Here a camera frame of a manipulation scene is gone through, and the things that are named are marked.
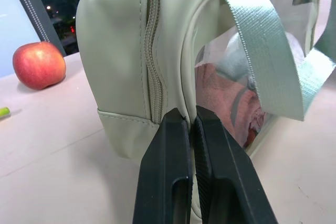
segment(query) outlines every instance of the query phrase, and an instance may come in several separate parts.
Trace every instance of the apple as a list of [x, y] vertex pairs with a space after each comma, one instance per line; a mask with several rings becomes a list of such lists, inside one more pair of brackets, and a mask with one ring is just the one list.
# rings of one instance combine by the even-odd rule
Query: apple
[[61, 82], [66, 72], [61, 52], [46, 41], [19, 47], [13, 55], [13, 67], [18, 79], [36, 90]]

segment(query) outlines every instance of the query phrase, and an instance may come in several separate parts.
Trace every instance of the sage green bag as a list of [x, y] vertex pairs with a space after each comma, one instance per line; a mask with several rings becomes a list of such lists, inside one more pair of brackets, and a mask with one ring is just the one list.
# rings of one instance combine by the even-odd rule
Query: sage green bag
[[[115, 151], [140, 163], [163, 115], [178, 108], [191, 125], [196, 104], [215, 111], [249, 154], [267, 114], [303, 120], [335, 67], [333, 23], [312, 47], [318, 4], [81, 0], [80, 55]], [[200, 223], [196, 187], [192, 208]]]

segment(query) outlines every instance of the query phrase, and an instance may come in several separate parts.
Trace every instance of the zipper track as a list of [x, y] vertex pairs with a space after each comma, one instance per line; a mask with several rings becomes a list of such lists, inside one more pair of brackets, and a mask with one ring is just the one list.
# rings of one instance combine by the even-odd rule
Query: zipper track
[[153, 59], [153, 42], [159, 23], [160, 0], [150, 0], [149, 16], [144, 38], [144, 53], [148, 70], [149, 95], [152, 122], [159, 124], [162, 117], [163, 89]]

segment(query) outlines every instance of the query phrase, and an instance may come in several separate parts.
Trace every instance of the table surface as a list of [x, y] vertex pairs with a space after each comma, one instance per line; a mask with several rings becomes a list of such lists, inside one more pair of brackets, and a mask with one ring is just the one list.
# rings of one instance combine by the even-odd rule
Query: table surface
[[[317, 37], [330, 0], [321, 0]], [[79, 54], [67, 76], [32, 91], [0, 79], [0, 223], [132, 222], [139, 168], [116, 156], [104, 133]], [[336, 73], [305, 122], [278, 118], [263, 132], [253, 164], [279, 223], [336, 222]]]

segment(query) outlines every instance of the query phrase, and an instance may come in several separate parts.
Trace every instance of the nylon webbing strap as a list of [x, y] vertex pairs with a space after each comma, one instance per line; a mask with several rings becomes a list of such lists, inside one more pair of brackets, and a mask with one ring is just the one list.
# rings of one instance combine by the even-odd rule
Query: nylon webbing strap
[[233, 14], [265, 112], [303, 120], [335, 68], [335, 4], [327, 29], [296, 68], [281, 20], [270, 0], [225, 0]]

